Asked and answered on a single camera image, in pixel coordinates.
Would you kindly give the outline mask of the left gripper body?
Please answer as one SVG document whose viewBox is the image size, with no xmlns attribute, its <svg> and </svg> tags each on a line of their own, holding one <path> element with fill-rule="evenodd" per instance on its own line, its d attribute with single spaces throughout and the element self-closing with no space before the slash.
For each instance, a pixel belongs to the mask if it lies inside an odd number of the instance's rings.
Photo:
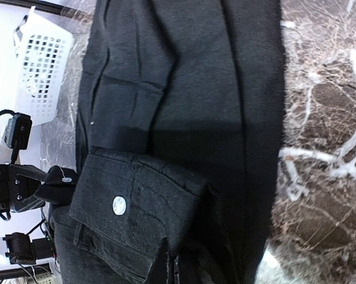
<svg viewBox="0 0 356 284">
<path fill-rule="evenodd" d="M 19 164 L 0 164 L 0 213 L 21 212 L 19 178 L 17 177 Z"/>
</svg>

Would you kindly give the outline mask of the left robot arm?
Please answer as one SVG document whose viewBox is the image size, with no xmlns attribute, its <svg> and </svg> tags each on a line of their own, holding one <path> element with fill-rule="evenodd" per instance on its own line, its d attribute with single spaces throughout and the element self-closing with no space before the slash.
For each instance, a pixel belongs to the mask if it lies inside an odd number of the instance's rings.
<svg viewBox="0 0 356 284">
<path fill-rule="evenodd" d="M 47 173 L 32 165 L 0 164 L 0 217 L 9 221 L 14 213 L 23 213 L 45 206 L 35 197 Z M 35 265 L 37 260 L 53 256 L 53 245 L 46 237 L 31 240 L 30 234 L 12 233 L 0 238 L 0 261 L 12 265 Z"/>
</svg>

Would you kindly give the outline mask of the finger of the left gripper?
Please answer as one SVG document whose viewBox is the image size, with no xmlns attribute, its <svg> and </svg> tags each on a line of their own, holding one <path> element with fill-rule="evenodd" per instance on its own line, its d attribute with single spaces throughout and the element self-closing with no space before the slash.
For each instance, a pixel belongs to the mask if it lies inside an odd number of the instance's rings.
<svg viewBox="0 0 356 284">
<path fill-rule="evenodd" d="M 38 189 L 30 192 L 30 195 L 26 197 L 23 193 L 16 191 L 11 192 L 11 213 L 22 213 L 34 209 L 39 209 L 45 206 L 46 202 L 43 199 L 36 197 Z"/>
<path fill-rule="evenodd" d="M 33 165 L 21 165 L 21 164 L 11 164 L 10 174 L 14 175 L 14 184 L 19 185 L 21 183 L 20 177 L 25 177 L 27 179 L 36 180 L 39 182 L 44 182 L 47 177 L 47 173 L 38 169 Z"/>
</svg>

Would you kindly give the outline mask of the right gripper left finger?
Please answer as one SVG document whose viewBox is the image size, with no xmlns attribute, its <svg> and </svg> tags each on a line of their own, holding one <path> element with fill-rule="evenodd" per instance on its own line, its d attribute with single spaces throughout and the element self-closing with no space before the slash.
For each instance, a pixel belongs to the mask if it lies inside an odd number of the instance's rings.
<svg viewBox="0 0 356 284">
<path fill-rule="evenodd" d="M 172 284 L 173 272 L 169 244 L 166 238 L 161 240 L 155 261 L 149 269 L 145 284 Z"/>
</svg>

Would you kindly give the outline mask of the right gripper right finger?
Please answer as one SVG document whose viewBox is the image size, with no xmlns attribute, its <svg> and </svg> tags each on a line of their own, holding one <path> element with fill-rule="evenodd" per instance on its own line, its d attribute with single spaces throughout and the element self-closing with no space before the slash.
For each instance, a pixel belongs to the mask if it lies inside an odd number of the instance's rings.
<svg viewBox="0 0 356 284">
<path fill-rule="evenodd" d="M 188 249 L 182 249 L 174 259 L 175 284 L 200 284 L 197 264 Z"/>
</svg>

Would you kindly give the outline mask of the black long sleeve shirt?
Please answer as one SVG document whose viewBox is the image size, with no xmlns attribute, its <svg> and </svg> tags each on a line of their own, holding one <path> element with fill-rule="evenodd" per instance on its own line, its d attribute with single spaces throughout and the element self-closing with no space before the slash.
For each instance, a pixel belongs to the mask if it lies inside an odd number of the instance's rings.
<svg viewBox="0 0 356 284">
<path fill-rule="evenodd" d="M 161 240 L 254 283 L 284 120 L 280 1 L 98 1 L 72 189 L 47 188 L 63 283 L 145 283 Z"/>
</svg>

